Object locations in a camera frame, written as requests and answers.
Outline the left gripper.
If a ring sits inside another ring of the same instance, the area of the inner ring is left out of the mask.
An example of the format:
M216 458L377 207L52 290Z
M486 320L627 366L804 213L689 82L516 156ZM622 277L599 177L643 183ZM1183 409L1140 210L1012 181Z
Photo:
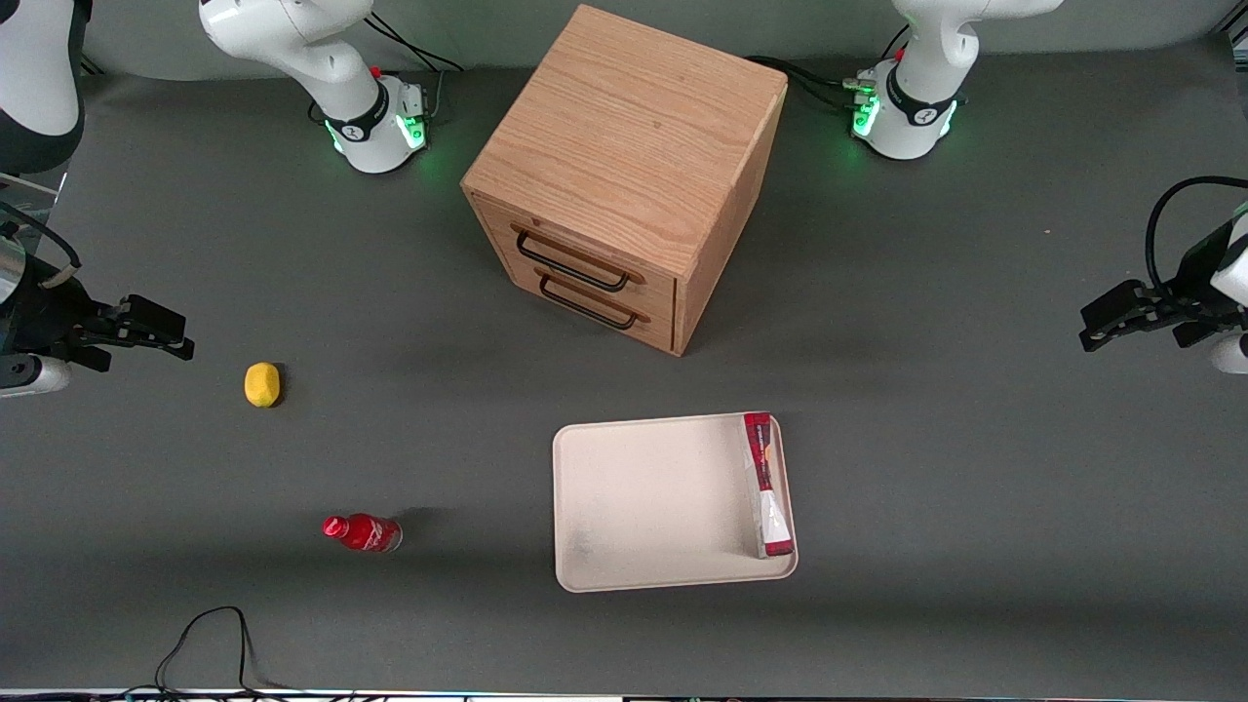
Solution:
M1214 339L1211 363L1222 373L1247 373L1247 214L1226 224L1181 259L1169 289L1196 314L1193 319L1157 316L1159 296L1139 280L1114 285L1082 309L1080 344L1086 352L1127 334L1172 329L1174 342L1191 349Z

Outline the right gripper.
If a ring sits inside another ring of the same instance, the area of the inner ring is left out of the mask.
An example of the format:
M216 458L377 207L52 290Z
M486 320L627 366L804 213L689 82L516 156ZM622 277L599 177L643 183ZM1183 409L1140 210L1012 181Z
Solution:
M109 372L119 349L152 349L190 361L195 342L186 317L152 299L129 294L120 299L116 332L101 315L107 306L94 301L80 284L59 289L39 285L19 289L2 304L1 395L27 397L67 387L72 365Z

